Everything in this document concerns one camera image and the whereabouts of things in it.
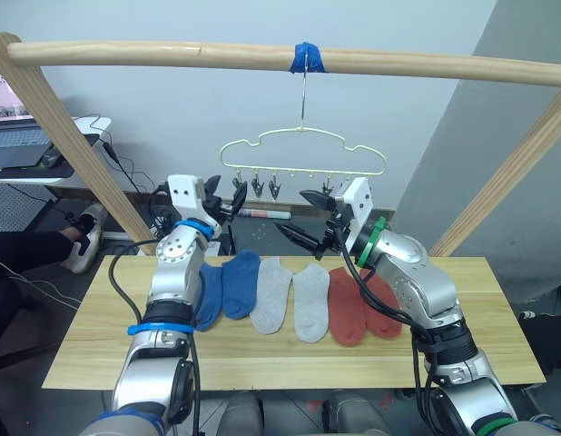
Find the green ring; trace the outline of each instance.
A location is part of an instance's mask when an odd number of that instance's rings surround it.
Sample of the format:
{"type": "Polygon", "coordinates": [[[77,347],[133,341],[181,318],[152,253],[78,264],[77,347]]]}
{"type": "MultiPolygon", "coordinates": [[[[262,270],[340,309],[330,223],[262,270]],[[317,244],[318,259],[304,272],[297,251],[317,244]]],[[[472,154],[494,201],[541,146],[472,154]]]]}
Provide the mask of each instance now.
{"type": "Polygon", "coordinates": [[[378,240],[378,236],[381,233],[381,231],[383,230],[384,226],[385,226],[385,218],[380,217],[376,221],[375,225],[373,226],[373,232],[371,232],[371,236],[369,237],[369,241],[365,245],[365,248],[363,249],[363,252],[361,252],[361,256],[359,257],[359,260],[357,262],[357,265],[359,265],[361,268],[363,268],[363,266],[365,266],[365,262],[368,260],[368,257],[371,254],[371,251],[373,250],[373,245],[378,240]]]}
{"type": "Polygon", "coordinates": [[[491,431],[515,422],[517,421],[510,417],[499,418],[482,426],[482,428],[477,431],[477,436],[487,436],[487,434],[489,434],[491,431]]]}

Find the blue sock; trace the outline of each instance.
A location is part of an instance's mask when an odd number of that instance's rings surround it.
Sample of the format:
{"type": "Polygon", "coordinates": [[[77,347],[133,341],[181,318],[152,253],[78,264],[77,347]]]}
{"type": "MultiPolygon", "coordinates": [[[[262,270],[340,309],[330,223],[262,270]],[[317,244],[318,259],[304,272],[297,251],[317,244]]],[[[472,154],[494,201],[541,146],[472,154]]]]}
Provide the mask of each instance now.
{"type": "Polygon", "coordinates": [[[205,285],[200,310],[196,315],[196,329],[204,332],[216,322],[222,308],[222,268],[205,263],[200,272],[205,285]]]}
{"type": "Polygon", "coordinates": [[[222,265],[222,305],[228,318],[239,320],[254,309],[260,264],[257,253],[242,250],[234,259],[222,265]]]}

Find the laptop screen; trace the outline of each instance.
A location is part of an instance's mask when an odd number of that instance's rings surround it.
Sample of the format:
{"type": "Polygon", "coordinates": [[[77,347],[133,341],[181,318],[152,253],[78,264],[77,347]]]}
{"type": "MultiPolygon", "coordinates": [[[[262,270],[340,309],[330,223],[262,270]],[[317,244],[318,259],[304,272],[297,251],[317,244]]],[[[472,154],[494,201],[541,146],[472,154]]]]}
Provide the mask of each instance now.
{"type": "Polygon", "coordinates": [[[28,113],[15,92],[0,75],[0,123],[32,119],[33,116],[28,113]]]}

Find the laptop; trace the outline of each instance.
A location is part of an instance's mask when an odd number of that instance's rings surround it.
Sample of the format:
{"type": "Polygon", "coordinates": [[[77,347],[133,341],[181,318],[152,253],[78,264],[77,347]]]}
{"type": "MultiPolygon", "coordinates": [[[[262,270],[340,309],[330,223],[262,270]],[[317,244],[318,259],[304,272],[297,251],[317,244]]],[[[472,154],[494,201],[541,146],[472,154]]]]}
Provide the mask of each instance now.
{"type": "Polygon", "coordinates": [[[0,169],[36,165],[50,145],[48,136],[0,75],[0,169]]]}

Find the white shoe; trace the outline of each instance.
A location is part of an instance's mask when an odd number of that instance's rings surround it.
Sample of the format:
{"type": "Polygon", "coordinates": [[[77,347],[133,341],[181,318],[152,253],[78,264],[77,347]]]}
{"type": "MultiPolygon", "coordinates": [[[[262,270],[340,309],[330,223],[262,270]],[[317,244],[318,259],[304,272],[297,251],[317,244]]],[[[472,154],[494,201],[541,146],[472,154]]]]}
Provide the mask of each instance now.
{"type": "Polygon", "coordinates": [[[103,236],[103,224],[107,219],[107,211],[102,204],[95,203],[87,207],[81,216],[91,215],[94,220],[93,229],[79,241],[73,243],[71,254],[61,265],[75,274],[85,273],[93,264],[95,256],[101,246],[103,236]]]}

